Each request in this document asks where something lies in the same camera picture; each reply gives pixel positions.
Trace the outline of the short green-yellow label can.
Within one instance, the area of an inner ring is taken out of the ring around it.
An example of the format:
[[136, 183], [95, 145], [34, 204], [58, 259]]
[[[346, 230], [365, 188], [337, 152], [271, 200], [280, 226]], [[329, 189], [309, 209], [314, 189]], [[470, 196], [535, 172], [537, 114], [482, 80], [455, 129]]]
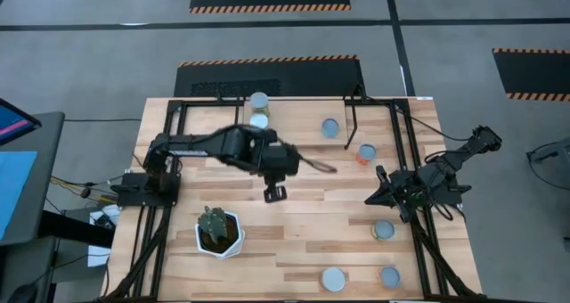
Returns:
[[395, 226], [390, 220], [377, 220], [371, 227], [372, 236], [376, 240], [388, 240], [395, 235]]

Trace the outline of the blue sheet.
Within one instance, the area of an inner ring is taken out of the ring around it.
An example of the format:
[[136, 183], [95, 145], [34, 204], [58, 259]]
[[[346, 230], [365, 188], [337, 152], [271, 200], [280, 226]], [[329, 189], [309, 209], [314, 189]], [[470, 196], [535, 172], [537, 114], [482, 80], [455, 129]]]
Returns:
[[36, 157], [36, 151], [0, 151], [0, 240], [4, 238]]

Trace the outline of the short yellow-red label can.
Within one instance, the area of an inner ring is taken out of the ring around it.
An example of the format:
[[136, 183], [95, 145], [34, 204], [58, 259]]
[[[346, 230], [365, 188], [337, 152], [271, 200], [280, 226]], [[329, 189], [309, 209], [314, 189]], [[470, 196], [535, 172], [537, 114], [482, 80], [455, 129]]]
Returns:
[[387, 288], [396, 288], [399, 286], [401, 277], [398, 270], [393, 266], [385, 266], [379, 273], [382, 284]]

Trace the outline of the white hexagonal plant pot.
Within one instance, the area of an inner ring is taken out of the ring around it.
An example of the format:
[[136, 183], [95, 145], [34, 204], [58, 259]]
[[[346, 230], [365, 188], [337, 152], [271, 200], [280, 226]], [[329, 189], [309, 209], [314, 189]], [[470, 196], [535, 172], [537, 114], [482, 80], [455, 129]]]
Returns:
[[218, 259], [226, 259], [236, 256], [242, 249], [245, 240], [245, 231], [240, 226], [239, 218], [232, 212], [225, 211], [227, 237], [218, 237], [218, 243], [211, 240], [199, 224], [195, 225], [197, 247], [200, 252], [212, 255]]

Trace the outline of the wooden shelf with black legs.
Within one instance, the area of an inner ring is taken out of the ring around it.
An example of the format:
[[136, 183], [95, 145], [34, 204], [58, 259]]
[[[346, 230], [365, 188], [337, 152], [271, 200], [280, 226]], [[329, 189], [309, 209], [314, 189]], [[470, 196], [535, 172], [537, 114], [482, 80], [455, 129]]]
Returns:
[[[268, 103], [268, 127], [287, 143], [301, 146], [345, 146], [349, 130], [346, 124], [345, 103], [340, 100], [286, 99], [277, 97]], [[322, 123], [326, 119], [336, 120], [338, 133], [326, 137]]]

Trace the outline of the short orange can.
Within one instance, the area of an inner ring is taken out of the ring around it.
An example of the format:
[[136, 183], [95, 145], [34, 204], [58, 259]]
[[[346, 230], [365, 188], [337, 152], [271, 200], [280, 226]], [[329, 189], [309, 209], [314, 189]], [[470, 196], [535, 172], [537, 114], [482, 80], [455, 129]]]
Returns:
[[376, 148], [371, 144], [362, 144], [356, 153], [356, 161], [363, 166], [369, 165], [376, 157]]

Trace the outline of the green cactus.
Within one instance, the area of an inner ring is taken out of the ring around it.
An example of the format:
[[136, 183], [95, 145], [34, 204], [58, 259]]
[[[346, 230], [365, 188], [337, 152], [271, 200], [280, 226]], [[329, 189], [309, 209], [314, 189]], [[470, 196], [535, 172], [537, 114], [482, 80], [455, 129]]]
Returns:
[[210, 236], [214, 244], [218, 244], [220, 238], [228, 236], [226, 221], [227, 217], [222, 208], [209, 206], [204, 207], [204, 212], [198, 218], [199, 227]]

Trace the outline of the black desk beam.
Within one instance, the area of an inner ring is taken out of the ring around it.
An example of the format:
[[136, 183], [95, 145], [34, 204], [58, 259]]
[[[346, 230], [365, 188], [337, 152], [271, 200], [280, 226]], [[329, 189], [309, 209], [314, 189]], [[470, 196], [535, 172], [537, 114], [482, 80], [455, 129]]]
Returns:
[[37, 229], [37, 237], [47, 236], [110, 249], [114, 231], [44, 210]]

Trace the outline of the black mat with textured patch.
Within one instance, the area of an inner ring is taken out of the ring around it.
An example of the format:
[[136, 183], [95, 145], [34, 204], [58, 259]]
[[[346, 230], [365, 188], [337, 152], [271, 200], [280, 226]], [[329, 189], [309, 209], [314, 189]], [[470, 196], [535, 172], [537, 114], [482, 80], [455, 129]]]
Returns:
[[175, 97], [343, 96], [364, 88], [354, 54], [188, 61], [179, 64]]

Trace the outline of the white papers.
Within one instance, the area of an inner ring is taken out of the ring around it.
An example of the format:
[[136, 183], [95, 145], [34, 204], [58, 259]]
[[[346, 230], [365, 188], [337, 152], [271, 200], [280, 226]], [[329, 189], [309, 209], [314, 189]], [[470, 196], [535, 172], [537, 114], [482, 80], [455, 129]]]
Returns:
[[[105, 206], [89, 213], [89, 224], [115, 231], [119, 214], [120, 210], [117, 205]], [[102, 266], [107, 262], [110, 249], [89, 245], [87, 254], [88, 267]]]

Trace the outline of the monitor with pink-blue screen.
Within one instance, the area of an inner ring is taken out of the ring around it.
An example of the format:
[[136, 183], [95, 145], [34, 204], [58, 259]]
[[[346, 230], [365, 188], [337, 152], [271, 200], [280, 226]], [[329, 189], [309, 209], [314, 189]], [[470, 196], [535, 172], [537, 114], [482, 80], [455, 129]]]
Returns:
[[39, 119], [0, 98], [0, 146], [39, 129]]

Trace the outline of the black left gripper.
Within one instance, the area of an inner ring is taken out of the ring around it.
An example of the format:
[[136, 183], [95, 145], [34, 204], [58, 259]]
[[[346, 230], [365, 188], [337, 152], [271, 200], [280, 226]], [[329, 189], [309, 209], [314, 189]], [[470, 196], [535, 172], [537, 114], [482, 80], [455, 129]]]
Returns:
[[326, 174], [334, 174], [338, 170], [327, 163], [306, 158], [292, 144], [256, 143], [256, 174], [264, 178], [266, 203], [288, 198], [285, 186], [279, 183], [284, 182], [287, 176], [295, 176], [301, 162]]

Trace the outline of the grey desk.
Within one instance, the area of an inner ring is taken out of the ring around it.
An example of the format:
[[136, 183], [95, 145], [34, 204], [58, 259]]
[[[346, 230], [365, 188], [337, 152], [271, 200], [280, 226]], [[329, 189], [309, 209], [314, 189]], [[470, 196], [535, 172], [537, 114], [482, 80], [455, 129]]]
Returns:
[[38, 235], [65, 115], [56, 111], [35, 118], [42, 123], [39, 129], [0, 147], [0, 152], [37, 153], [0, 246], [30, 242]]

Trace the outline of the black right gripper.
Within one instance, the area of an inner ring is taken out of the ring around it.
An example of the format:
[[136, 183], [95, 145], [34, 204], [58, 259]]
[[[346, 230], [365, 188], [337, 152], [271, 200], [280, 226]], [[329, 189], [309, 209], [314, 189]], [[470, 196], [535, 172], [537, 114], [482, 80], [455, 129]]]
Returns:
[[428, 180], [415, 171], [397, 170], [387, 176], [383, 166], [376, 166], [379, 188], [364, 203], [396, 208], [404, 223], [412, 221], [413, 207], [427, 206]]

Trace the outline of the black computer mouse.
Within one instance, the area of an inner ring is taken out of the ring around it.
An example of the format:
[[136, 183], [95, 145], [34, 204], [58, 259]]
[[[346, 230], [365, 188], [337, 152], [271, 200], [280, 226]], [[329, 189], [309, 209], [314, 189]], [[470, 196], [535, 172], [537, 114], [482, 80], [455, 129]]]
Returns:
[[34, 283], [22, 284], [12, 292], [7, 303], [35, 303], [37, 293], [37, 286]]

